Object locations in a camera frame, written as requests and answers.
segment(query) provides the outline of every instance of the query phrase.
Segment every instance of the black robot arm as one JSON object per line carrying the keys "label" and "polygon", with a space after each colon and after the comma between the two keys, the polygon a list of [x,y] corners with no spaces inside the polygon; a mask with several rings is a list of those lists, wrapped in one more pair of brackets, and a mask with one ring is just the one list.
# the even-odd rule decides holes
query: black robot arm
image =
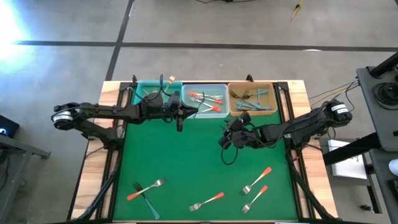
{"label": "black robot arm", "polygon": [[306,145],[311,136],[325,134],[329,127],[345,126],[352,117],[345,104],[336,100],[324,102],[321,107],[282,124],[253,126],[250,116],[244,113],[240,118],[228,121],[219,144],[223,149],[229,148],[231,144],[239,149],[246,146],[274,147],[278,140],[289,135],[290,146],[298,149]]}
{"label": "black robot arm", "polygon": [[177,131],[182,131],[185,118],[198,112],[198,108],[180,101],[180,93],[175,91],[163,104],[162,95],[151,93],[136,105],[125,107],[103,106],[91,103],[67,103],[54,107],[52,121],[57,129],[76,129],[86,138],[95,136],[104,143],[104,148],[120,147],[121,143],[115,128],[103,128],[87,121],[90,118],[117,119],[131,124],[142,124],[145,120],[163,119],[171,123],[177,120]]}

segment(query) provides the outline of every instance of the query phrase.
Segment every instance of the green mat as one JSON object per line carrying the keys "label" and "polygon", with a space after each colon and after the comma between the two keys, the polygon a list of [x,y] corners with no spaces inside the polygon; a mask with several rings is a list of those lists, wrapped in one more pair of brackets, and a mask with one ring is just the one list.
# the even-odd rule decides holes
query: green mat
{"label": "green mat", "polygon": [[[279,114],[255,116],[252,123],[280,123]],[[129,124],[114,220],[154,220],[142,196],[132,201],[127,201],[127,196],[135,192],[133,182],[146,187],[159,178],[164,178],[165,184],[149,189],[145,195],[160,220],[296,220],[283,142],[274,149],[240,149],[236,162],[226,166],[218,144],[225,124],[224,119],[186,119],[182,133],[177,132],[175,121],[167,124],[158,119]],[[227,162],[234,153],[233,146],[225,151]],[[242,188],[256,180],[266,167],[271,167],[272,172],[248,195],[242,195]],[[241,213],[264,185],[268,185],[268,190],[247,214]],[[189,206],[220,192],[224,192],[224,197],[189,211]]]}

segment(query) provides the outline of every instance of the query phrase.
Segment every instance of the gray floor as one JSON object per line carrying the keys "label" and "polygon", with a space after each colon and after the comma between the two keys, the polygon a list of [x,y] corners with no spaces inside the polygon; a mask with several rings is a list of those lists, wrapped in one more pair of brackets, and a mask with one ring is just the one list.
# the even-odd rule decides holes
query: gray floor
{"label": "gray floor", "polygon": [[[116,41],[127,0],[6,1],[20,32],[10,38],[59,41]],[[229,43],[396,47],[398,7],[393,0],[308,0],[293,21],[290,0],[240,4],[194,0],[136,0],[125,42]],[[87,141],[77,131],[58,131],[53,106],[96,102],[113,47],[7,46],[0,54],[0,114],[21,125],[17,138],[52,151],[34,159],[26,196],[15,204],[13,220],[28,223],[66,219]],[[122,48],[113,80],[175,75],[181,80],[305,80],[308,95],[354,80],[355,70],[377,65],[391,52],[308,52]],[[349,93],[354,120],[337,136],[373,132],[360,89]],[[365,187],[331,178],[338,214],[344,220],[389,223],[358,206],[369,203]]]}

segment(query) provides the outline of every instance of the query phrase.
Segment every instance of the brown bin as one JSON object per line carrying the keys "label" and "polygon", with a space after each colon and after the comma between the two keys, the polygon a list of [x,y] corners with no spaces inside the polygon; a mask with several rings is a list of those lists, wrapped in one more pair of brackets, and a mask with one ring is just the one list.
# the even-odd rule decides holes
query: brown bin
{"label": "brown bin", "polygon": [[[228,84],[228,92],[229,90],[234,91],[238,96],[243,96],[245,90],[249,90],[249,95],[253,95],[257,93],[257,89],[268,90],[268,93],[262,94],[260,97],[260,106],[270,106],[271,110],[267,111],[248,111],[251,116],[260,116],[260,115],[270,115],[273,112],[277,111],[278,106],[275,99],[274,87],[271,82],[236,82]],[[248,100],[257,104],[257,95],[250,97]],[[236,102],[241,102],[241,99],[233,98],[229,94],[229,110],[232,116],[239,116],[243,113],[243,111],[237,111],[238,105]]]}

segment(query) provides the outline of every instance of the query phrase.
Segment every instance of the wooden table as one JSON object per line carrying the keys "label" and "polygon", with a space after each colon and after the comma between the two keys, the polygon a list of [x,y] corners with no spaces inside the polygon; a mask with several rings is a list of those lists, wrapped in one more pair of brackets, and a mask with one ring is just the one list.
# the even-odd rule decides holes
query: wooden table
{"label": "wooden table", "polygon": [[[236,80],[222,80],[222,81],[183,81],[184,83],[189,82],[241,82]],[[287,82],[289,84],[290,98],[292,101],[294,116],[298,117],[305,113],[310,112],[310,103],[308,102],[307,92],[305,90],[305,85],[303,80],[259,80],[257,82]],[[101,96],[99,98],[99,104],[112,106],[117,102],[119,95],[119,86],[121,82],[111,81],[104,82]],[[287,104],[285,97],[282,95],[282,104],[284,106],[285,117],[288,118]],[[105,128],[112,126],[112,120],[109,119],[96,119],[95,123],[101,125]],[[319,146],[319,142],[316,140],[311,140],[310,144]],[[95,149],[102,146],[99,140],[90,141],[88,144],[88,149],[86,153],[90,153]],[[100,150],[92,155],[90,155],[83,163],[81,176],[77,182],[78,186],[76,188],[76,199],[72,202],[72,213],[71,218],[79,217],[85,209],[90,205],[96,194],[101,187],[101,181],[103,178],[104,164],[106,160],[107,150]],[[113,160],[116,160],[117,152],[114,152]],[[303,157],[305,163],[305,169],[307,171],[308,182],[311,191],[314,193],[319,202],[326,208],[326,210],[337,217],[337,211],[335,203],[333,200],[328,176],[326,173],[326,168],[323,163],[322,153],[318,149],[312,147],[306,147],[303,150]],[[108,214],[109,198],[110,198],[111,188],[108,190],[104,200],[104,207],[102,212],[102,217],[106,217]],[[306,209],[307,203],[301,189],[300,201],[303,208],[304,217],[308,217],[308,210]]]}

